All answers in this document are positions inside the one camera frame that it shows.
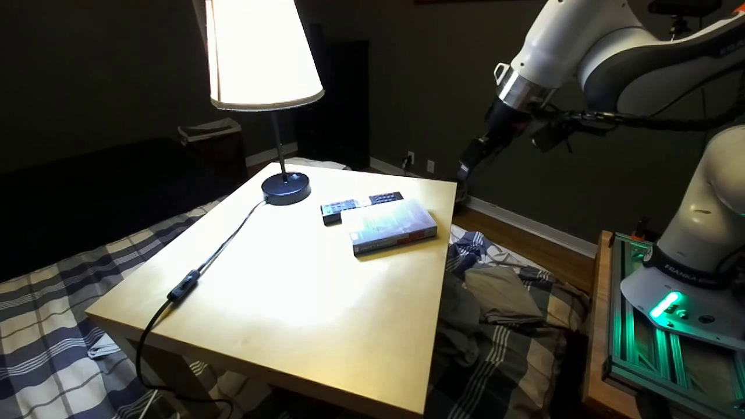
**black cable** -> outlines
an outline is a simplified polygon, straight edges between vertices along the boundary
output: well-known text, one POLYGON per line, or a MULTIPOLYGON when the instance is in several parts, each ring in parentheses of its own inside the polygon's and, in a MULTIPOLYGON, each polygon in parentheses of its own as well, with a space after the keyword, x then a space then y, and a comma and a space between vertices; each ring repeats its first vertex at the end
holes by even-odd
POLYGON ((143 374, 143 352, 144 352, 147 336, 168 314, 168 309, 179 308, 192 295, 192 291, 197 286, 197 279, 211 268, 211 262, 228 246, 228 241, 233 241, 233 237, 244 227, 244 224, 253 216, 253 211, 259 209, 261 202, 263 201, 259 201, 250 209, 250 215, 236 225, 236 231, 195 270, 187 272, 187 277, 168 293, 165 302, 158 308, 158 312, 150 318, 150 324, 139 332, 138 352, 136 352, 136 371, 138 371, 138 380, 143 382, 143 386, 154 388, 154 392, 168 392, 174 397, 182 397, 182 401, 188 401, 188 403, 225 403, 228 404, 228 416, 233 416, 233 401, 228 401, 228 397, 194 397, 194 395, 179 394, 179 392, 174 392, 171 386, 147 382, 144 374, 143 374))

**robotic arm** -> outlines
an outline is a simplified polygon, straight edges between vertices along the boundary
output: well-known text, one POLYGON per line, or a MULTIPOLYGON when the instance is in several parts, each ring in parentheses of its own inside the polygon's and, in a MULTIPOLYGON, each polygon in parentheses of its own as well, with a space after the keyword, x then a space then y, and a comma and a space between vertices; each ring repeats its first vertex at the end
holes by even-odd
MULTIPOLYGON (((572 131, 591 131, 550 104, 570 76, 596 120, 651 125, 678 98, 743 64, 743 6, 689 38, 656 39, 626 0, 547 0, 522 50, 494 70, 499 98, 484 132, 464 152, 459 179, 513 140, 547 137, 537 147, 550 149, 572 131)), ((743 251, 745 125, 735 125, 711 142, 651 261, 621 291, 656 325, 743 352, 745 309, 727 291, 743 251)))

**wooden table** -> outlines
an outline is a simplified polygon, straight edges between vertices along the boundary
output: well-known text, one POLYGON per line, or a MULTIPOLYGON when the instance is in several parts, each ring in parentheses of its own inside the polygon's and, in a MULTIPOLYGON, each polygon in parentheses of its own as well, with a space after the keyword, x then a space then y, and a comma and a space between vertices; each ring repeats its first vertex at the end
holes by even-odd
POLYGON ((640 416, 630 388, 606 380, 606 360, 611 357, 611 241, 612 233, 602 231, 599 240, 594 309, 589 324, 589 365, 584 372, 584 404, 601 416, 640 416))
MULTIPOLYGON (((90 318, 138 341, 168 291, 263 201, 267 165, 207 216, 103 295, 90 318)), ((197 288, 147 337, 150 362, 179 392, 204 394, 183 357, 250 372, 377 416, 424 411, 455 209, 455 183, 301 168, 311 195, 261 204, 197 288), (437 220, 437 240, 356 258, 345 225, 318 204, 400 191, 437 220)), ((192 404, 197 416, 211 404, 192 404)))

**book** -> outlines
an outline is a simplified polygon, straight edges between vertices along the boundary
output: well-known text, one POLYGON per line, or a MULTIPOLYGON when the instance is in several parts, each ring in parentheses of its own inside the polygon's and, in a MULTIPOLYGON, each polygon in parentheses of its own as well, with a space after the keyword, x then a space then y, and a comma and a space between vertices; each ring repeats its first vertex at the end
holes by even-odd
POLYGON ((437 237, 436 219, 416 201, 343 211, 343 224, 349 231, 355 257, 437 237))

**wall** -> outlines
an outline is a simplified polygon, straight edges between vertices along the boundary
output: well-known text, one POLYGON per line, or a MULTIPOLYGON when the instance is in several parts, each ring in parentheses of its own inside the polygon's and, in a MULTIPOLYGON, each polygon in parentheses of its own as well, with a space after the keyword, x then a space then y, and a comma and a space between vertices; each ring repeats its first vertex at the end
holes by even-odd
MULTIPOLYGON (((415 149, 419 161, 455 165, 484 125, 492 67, 519 50, 543 3, 412 3, 298 0, 298 6, 329 35, 371 39, 373 156, 398 165, 415 149)), ((671 18, 644 17, 643 5, 636 5, 640 18, 663 33, 671 18)), ((557 102, 577 110, 583 98, 569 87, 557 102)), ((700 110, 703 98, 693 95, 671 113, 700 116, 700 110)), ((644 216, 663 227, 706 135, 623 128, 608 137, 575 135, 570 144, 572 154, 513 144, 477 169, 476 195, 591 241, 602 227, 630 231, 644 216)))
MULTIPOLYGON (((0 172, 211 119, 192 0, 2 0, 0 50, 0 172)), ((236 119, 273 147, 267 116, 236 119)))

